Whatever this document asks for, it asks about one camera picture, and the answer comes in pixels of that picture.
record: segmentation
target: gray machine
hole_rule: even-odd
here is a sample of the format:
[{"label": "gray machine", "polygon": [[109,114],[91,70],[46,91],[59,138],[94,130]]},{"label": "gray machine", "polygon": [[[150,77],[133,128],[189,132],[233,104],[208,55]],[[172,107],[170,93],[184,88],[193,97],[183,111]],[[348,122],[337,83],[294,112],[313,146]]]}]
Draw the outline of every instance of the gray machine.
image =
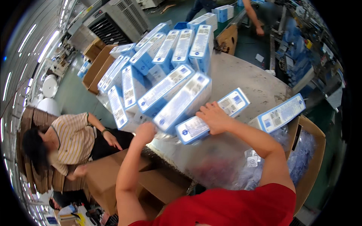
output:
[{"label": "gray machine", "polygon": [[107,45],[137,42],[151,28],[135,0],[101,0],[93,4],[83,21]]}]

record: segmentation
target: striped shirt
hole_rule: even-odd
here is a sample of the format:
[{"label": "striped shirt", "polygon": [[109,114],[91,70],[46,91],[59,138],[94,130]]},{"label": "striped shirt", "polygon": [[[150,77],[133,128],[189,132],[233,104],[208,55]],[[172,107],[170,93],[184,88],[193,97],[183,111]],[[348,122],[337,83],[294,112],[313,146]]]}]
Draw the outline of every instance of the striped shirt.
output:
[{"label": "striped shirt", "polygon": [[60,143],[53,167],[66,176],[67,165],[85,162],[89,158],[97,136],[96,128],[88,124],[88,113],[59,116],[51,126]]}]

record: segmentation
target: blue bin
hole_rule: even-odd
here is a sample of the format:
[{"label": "blue bin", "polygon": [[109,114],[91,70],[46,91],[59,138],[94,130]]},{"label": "blue bin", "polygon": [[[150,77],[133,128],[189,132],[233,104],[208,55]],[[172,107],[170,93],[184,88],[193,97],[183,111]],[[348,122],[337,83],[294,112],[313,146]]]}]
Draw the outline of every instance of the blue bin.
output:
[{"label": "blue bin", "polygon": [[182,30],[182,29],[186,29],[187,28],[187,23],[188,22],[178,22],[175,27],[173,27],[173,29],[176,30]]}]

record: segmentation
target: factory floor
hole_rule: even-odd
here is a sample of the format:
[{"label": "factory floor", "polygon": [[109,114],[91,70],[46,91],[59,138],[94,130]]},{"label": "factory floor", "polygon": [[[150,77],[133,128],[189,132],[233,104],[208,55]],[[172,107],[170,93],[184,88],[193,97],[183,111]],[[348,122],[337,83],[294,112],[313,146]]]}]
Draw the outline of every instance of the factory floor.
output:
[{"label": "factory floor", "polygon": [[[176,4],[167,9],[163,14],[160,12],[166,5]],[[173,24],[184,21],[188,11],[194,4],[194,0],[183,1],[168,1],[161,3],[159,9],[145,10],[151,25],[156,26],[160,22],[172,20]],[[202,9],[196,16],[205,14],[206,11]],[[265,57],[265,62],[260,63],[255,60],[255,55],[259,53]],[[238,45],[236,47],[235,56],[255,64],[263,69],[269,58],[269,44],[266,37],[257,37],[251,29],[241,29],[238,32]],[[83,65],[83,58],[81,54],[77,54],[71,66],[67,70],[64,78],[61,80],[55,100],[62,114],[78,114],[82,112],[93,113],[99,118],[102,124],[106,127],[115,128],[115,122],[112,114],[98,101],[95,95],[88,92],[83,84],[82,79],[77,77],[80,67]],[[323,208],[329,193],[337,180],[341,161],[343,160],[342,142],[340,139],[341,117],[340,113],[335,114],[333,109],[328,103],[323,102],[316,108],[308,112],[307,117],[310,118],[321,130],[326,134],[326,149],[324,160],[313,187],[313,190],[308,197],[305,207],[315,210],[316,212]],[[310,213],[309,211],[300,211],[300,214]],[[304,219],[303,223],[308,225],[314,216],[298,216],[300,220]]]}]

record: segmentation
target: person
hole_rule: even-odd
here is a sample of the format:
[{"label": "person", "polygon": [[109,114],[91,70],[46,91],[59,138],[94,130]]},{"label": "person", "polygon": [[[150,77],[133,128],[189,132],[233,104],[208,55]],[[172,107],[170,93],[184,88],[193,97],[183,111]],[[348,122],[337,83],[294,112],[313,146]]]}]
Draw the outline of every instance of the person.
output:
[{"label": "person", "polygon": [[211,13],[211,10],[215,9],[217,6],[216,0],[195,0],[194,6],[187,14],[185,21],[190,22],[202,8],[204,8],[206,12]]},{"label": "person", "polygon": [[259,187],[253,191],[215,188],[184,196],[168,204],[155,220],[147,221],[135,193],[141,150],[156,133],[155,126],[146,122],[137,128],[119,169],[118,225],[289,225],[296,195],[282,146],[267,133],[229,117],[216,102],[202,106],[196,115],[208,124],[210,134],[230,132],[264,158]]},{"label": "person", "polygon": [[258,20],[258,17],[256,16],[256,13],[255,13],[253,7],[251,6],[250,0],[243,0],[243,4],[244,4],[244,9],[247,12],[247,15],[249,16],[250,20],[253,22],[253,24],[256,27],[256,34],[259,36],[263,36],[264,30],[261,27],[261,24]]},{"label": "person", "polygon": [[84,194],[83,190],[67,191],[67,192],[53,192],[53,197],[49,199],[49,205],[55,210],[61,210],[63,207],[76,203],[78,206],[84,205],[86,210],[90,210],[91,206]]},{"label": "person", "polygon": [[42,133],[32,128],[24,133],[23,148],[36,172],[42,175],[52,165],[69,180],[84,176],[86,166],[69,172],[67,165],[97,160],[128,148],[133,135],[106,129],[91,113],[61,115]]}]

